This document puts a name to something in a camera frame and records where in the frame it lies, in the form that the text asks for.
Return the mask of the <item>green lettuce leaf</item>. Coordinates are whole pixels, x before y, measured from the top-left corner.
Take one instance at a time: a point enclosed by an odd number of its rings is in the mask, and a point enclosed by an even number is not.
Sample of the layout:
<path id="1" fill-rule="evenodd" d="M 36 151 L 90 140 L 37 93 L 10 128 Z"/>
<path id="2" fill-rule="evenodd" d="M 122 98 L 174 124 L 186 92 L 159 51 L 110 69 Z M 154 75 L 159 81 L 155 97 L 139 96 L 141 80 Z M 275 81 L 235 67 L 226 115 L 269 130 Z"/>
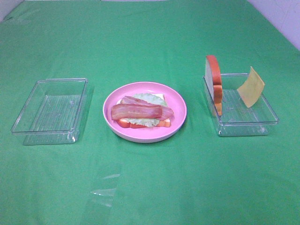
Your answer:
<path id="1" fill-rule="evenodd" d="M 165 97 L 163 94 L 150 94 L 150 93 L 137 93 L 133 97 L 144 100 L 148 103 L 155 105 L 167 106 Z M 133 119 L 123 118 L 119 120 L 120 124 L 125 128 L 145 128 L 145 127 L 167 127 L 171 126 L 170 119 L 158 120 L 158 119 Z"/>

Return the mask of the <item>bacon strip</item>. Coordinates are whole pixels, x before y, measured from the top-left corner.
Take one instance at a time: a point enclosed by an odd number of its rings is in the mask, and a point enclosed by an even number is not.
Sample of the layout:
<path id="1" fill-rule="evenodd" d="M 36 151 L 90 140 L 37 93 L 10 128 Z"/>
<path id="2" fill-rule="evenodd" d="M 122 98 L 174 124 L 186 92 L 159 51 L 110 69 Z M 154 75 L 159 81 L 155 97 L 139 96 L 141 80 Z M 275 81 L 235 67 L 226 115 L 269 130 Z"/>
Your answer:
<path id="1" fill-rule="evenodd" d="M 162 107 L 162 115 L 159 117 L 159 120 L 165 120 L 173 116 L 173 110 L 167 106 L 165 100 L 159 96 L 152 95 L 149 93 L 143 93 L 142 95 L 135 96 L 124 96 L 120 99 L 118 104 L 137 104 L 137 105 L 159 105 Z"/>
<path id="2" fill-rule="evenodd" d="M 153 105 L 117 104 L 111 108 L 112 120 L 122 118 L 157 119 L 162 115 L 162 107 Z"/>

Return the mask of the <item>bread slice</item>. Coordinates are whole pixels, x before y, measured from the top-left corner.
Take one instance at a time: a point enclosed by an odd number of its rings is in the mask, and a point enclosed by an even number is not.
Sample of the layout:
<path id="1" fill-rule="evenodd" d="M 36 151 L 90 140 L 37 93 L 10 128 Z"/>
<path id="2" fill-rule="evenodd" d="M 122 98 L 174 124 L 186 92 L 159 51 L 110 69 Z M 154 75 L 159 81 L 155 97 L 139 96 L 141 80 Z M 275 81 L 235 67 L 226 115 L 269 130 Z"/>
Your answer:
<path id="1" fill-rule="evenodd" d="M 219 116 L 222 115 L 222 79 L 220 73 L 220 67 L 217 58 L 214 55 L 206 56 L 205 64 L 205 81 L 210 92 L 210 96 L 213 100 Z"/>
<path id="2" fill-rule="evenodd" d="M 160 94 L 138 93 L 131 96 L 126 96 L 118 101 L 118 104 L 127 104 L 137 102 L 140 105 L 162 105 L 168 107 L 165 96 Z M 151 127 L 167 127 L 171 126 L 171 120 L 148 119 L 148 118 L 122 118 L 117 120 L 117 123 L 123 128 L 151 128 Z"/>

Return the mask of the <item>yellow cheese slice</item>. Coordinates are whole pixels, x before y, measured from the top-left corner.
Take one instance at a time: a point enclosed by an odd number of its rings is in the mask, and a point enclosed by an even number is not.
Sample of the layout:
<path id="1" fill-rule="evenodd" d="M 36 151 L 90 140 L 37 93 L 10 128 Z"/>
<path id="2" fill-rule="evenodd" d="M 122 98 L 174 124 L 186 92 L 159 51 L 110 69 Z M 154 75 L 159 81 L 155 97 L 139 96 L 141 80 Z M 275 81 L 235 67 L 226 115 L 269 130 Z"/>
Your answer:
<path id="1" fill-rule="evenodd" d="M 259 74 L 250 67 L 246 81 L 237 89 L 239 96 L 247 108 L 252 107 L 261 96 L 265 83 Z"/>

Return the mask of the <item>pink plate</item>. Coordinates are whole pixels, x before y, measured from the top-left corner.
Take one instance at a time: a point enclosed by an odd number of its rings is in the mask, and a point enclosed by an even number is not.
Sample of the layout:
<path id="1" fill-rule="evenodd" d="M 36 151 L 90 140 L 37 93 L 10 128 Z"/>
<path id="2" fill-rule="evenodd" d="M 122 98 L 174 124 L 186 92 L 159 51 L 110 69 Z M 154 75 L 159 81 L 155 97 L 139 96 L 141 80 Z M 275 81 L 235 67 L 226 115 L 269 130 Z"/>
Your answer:
<path id="1" fill-rule="evenodd" d="M 167 106 L 139 100 L 134 94 L 163 94 Z M 134 82 L 113 91 L 103 104 L 103 116 L 118 136 L 136 143 L 154 143 L 174 135 L 183 125 L 187 106 L 174 89 L 156 82 Z M 157 119 L 153 127 L 121 126 L 121 119 Z"/>

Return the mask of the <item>green tablecloth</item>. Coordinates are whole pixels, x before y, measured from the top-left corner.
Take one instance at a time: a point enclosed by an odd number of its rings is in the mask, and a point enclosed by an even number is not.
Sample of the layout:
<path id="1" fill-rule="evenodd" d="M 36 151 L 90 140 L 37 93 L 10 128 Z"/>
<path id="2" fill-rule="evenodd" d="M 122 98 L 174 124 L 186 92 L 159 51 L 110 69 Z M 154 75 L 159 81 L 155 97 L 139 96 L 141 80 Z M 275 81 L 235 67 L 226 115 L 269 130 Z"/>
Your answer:
<path id="1" fill-rule="evenodd" d="M 208 54 L 223 73 L 260 74 L 279 117 L 269 135 L 217 135 Z M 22 145 L 11 127 L 35 82 L 73 77 L 93 89 L 81 139 Z M 171 138 L 134 143 L 107 126 L 103 102 L 137 81 L 185 99 Z M 0 25 L 0 222 L 299 224 L 300 52 L 246 0 L 22 2 Z"/>

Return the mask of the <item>clear right plastic container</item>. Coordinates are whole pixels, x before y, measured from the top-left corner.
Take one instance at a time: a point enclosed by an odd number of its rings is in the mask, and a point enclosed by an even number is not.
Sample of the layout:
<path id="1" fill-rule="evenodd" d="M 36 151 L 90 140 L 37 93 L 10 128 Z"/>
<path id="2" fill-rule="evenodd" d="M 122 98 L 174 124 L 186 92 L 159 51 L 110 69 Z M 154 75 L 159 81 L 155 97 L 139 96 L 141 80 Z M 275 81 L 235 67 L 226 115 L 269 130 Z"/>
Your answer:
<path id="1" fill-rule="evenodd" d="M 219 136 L 268 135 L 279 118 L 261 94 L 257 102 L 246 107 L 237 92 L 248 77 L 247 73 L 222 74 L 222 115 L 218 115 L 206 82 L 203 82 L 206 103 L 214 129 Z"/>

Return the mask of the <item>clear plastic container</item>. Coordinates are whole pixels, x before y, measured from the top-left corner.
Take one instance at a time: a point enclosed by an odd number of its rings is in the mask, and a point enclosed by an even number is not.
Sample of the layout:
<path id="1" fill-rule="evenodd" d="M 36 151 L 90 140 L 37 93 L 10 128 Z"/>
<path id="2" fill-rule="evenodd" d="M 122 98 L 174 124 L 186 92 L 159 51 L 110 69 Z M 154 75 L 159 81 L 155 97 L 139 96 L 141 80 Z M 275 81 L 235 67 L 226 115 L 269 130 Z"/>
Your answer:
<path id="1" fill-rule="evenodd" d="M 73 144 L 87 112 L 88 79 L 38 80 L 11 133 L 23 145 Z"/>
<path id="2" fill-rule="evenodd" d="M 222 115 L 218 115 L 206 82 L 203 82 L 206 103 L 214 129 L 219 136 L 268 135 L 279 118 L 261 94 L 257 102 L 246 107 L 237 92 L 248 77 L 247 73 L 222 74 Z"/>

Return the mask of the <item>clear left plastic container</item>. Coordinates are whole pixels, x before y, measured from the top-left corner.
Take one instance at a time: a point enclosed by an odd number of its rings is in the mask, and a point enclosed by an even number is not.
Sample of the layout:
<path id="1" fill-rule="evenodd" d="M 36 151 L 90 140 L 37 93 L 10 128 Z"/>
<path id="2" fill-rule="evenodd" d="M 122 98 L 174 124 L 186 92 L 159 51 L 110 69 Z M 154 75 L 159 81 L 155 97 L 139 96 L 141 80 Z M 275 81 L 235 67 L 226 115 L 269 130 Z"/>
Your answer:
<path id="1" fill-rule="evenodd" d="M 87 112 L 88 79 L 38 80 L 11 133 L 23 145 L 73 144 Z"/>

